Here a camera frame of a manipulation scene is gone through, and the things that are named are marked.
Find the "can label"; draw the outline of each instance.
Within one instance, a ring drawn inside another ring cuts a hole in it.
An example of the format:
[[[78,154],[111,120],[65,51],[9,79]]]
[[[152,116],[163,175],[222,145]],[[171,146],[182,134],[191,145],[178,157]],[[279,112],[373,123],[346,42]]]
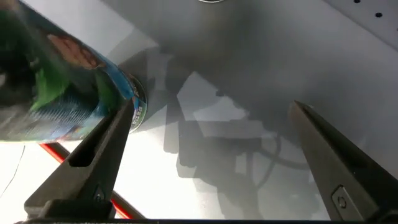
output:
[[[127,100],[144,118],[142,85],[20,1],[0,7],[0,141],[83,139]]]

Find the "black cable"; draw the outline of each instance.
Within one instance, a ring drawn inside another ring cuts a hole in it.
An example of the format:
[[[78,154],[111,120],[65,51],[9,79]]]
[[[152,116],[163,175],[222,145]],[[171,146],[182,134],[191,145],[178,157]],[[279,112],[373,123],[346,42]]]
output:
[[[21,154],[21,156],[20,156],[20,158],[19,158],[18,165],[17,165],[17,168],[15,169],[14,175],[12,176],[10,182],[8,182],[6,188],[2,191],[2,193],[1,193],[1,195],[0,195],[0,198],[1,198],[2,195],[6,192],[6,190],[7,190],[8,187],[10,186],[11,182],[14,180],[14,177],[16,176],[16,174],[17,174],[17,172],[18,172],[19,164],[21,163],[22,156],[24,155],[24,153],[25,153],[25,145],[24,145],[24,148],[22,149],[22,154]]]

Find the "screw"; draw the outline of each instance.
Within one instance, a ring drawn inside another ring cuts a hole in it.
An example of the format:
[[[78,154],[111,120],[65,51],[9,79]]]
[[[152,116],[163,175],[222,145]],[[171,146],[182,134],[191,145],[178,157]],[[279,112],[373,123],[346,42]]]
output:
[[[337,202],[338,202],[338,205],[340,206],[340,208],[346,208],[347,207],[347,202],[344,199],[344,197],[339,196],[337,198]]]

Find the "can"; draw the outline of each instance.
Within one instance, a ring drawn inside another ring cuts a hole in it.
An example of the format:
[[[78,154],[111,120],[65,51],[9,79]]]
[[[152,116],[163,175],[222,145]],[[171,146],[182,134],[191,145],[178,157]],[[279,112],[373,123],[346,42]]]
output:
[[[138,79],[23,2],[0,4],[0,30],[0,141],[82,140],[127,100],[142,123]]]

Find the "red cable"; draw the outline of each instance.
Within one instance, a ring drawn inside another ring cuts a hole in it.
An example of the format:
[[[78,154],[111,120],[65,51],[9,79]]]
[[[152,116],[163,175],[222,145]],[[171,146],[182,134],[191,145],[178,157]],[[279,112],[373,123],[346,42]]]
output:
[[[46,150],[59,163],[62,163],[65,160],[65,158],[63,156],[61,156],[59,153],[54,151],[54,149],[51,146],[49,146],[48,144],[39,144],[39,145],[44,150]],[[132,215],[128,214],[128,212],[125,211],[125,209],[123,209],[122,206],[117,204],[113,199],[111,199],[111,202],[112,202],[113,206],[116,209],[116,212],[118,213],[118,215],[120,217],[125,218],[125,219],[134,219],[134,217]]]

